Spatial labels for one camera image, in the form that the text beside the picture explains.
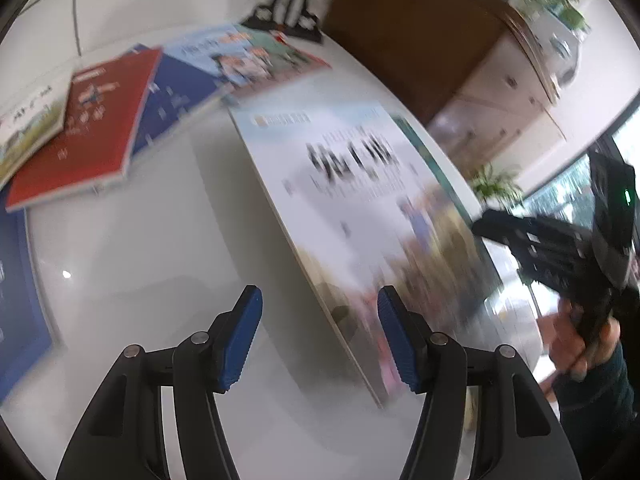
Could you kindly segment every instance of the red book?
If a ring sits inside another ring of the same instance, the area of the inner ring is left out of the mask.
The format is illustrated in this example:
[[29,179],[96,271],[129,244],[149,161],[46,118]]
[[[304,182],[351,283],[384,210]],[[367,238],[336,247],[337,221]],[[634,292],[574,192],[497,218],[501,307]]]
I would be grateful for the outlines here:
[[15,174],[6,210],[123,179],[161,56],[145,50],[75,74],[64,130]]

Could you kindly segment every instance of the book cover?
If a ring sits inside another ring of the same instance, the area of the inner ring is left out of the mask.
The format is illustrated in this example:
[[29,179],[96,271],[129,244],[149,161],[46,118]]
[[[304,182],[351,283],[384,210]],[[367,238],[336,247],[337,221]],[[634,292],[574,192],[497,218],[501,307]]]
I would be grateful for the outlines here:
[[[138,44],[130,52],[138,54],[148,47]],[[175,57],[162,56],[142,111],[133,155],[152,145],[181,117],[204,101],[221,98],[232,87],[226,78],[216,76]]]
[[4,210],[0,191],[0,402],[52,345],[31,258],[25,212]]
[[378,104],[231,111],[316,296],[376,401],[401,381],[376,298],[455,332],[500,279],[444,174]]
[[160,56],[151,49],[74,76],[65,127],[15,174],[7,210],[124,177]]
[[31,91],[0,118],[0,189],[62,130],[71,72]]
[[165,44],[164,52],[204,72],[226,77],[236,98],[329,66],[268,32],[241,25],[188,34]]

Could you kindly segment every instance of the screw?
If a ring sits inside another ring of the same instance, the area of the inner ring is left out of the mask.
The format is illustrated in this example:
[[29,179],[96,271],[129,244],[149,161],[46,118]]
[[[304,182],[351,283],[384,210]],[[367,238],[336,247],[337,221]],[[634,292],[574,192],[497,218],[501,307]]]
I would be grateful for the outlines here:
[[513,346],[502,345],[498,351],[502,357],[506,357],[507,359],[516,357],[516,351],[513,349]]
[[201,345],[209,340],[209,334],[206,332],[196,332],[191,336],[191,342],[194,345]]
[[138,345],[129,345],[122,352],[124,357],[135,357],[139,353],[140,353],[140,347]]
[[434,332],[433,334],[431,334],[429,341],[431,341],[434,345],[444,346],[449,342],[449,338],[442,332]]

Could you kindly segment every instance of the table surface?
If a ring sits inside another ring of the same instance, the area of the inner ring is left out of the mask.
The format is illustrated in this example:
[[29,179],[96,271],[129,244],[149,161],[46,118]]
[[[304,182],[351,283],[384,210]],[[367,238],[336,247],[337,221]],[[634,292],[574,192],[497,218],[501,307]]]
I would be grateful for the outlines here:
[[[186,30],[119,41],[61,70]],[[292,43],[333,69],[243,105],[379,101],[407,118],[470,215],[480,211],[424,128],[350,54],[328,38],[323,45]],[[55,478],[84,409],[126,345],[147,350],[177,345],[206,330],[247,283],[263,291],[262,322],[240,381],[216,397],[240,476],[388,480],[400,475],[423,398],[405,392],[384,410],[376,407],[305,281],[220,104],[185,118],[173,135],[133,162],[121,186],[34,206],[28,227],[56,344],[14,388],[0,415],[46,478]],[[517,281],[510,254],[494,245],[489,249],[506,286],[456,336],[488,349],[513,344],[533,367],[542,343],[530,296]],[[170,388],[162,389],[162,406],[170,472],[181,479]],[[458,464],[460,478],[470,465],[467,445]]]

